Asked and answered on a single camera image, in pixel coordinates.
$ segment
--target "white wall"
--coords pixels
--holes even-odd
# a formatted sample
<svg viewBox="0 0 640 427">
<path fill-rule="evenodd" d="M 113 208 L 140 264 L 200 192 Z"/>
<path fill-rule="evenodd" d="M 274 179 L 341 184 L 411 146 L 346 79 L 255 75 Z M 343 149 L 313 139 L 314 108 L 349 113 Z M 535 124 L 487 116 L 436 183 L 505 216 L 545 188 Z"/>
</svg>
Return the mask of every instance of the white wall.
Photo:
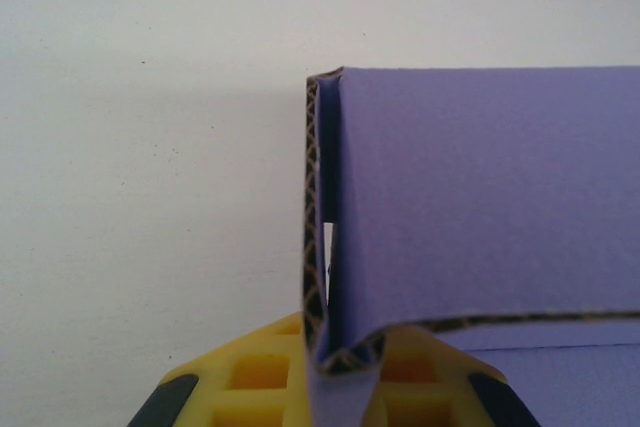
<svg viewBox="0 0 640 427">
<path fill-rule="evenodd" d="M 0 425 L 298 309 L 304 79 L 640 63 L 640 0 L 0 0 Z"/>
</svg>

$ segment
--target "folded cardboard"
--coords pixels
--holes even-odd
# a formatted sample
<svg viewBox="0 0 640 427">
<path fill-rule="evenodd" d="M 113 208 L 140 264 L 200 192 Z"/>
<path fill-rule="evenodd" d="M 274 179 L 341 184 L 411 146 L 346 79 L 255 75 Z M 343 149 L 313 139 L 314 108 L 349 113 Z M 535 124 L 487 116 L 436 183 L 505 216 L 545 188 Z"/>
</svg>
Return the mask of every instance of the folded cardboard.
<svg viewBox="0 0 640 427">
<path fill-rule="evenodd" d="M 468 350 L 625 344 L 638 366 L 640 68 L 346 68 L 307 94 L 317 427 L 358 425 L 398 324 Z"/>
</svg>

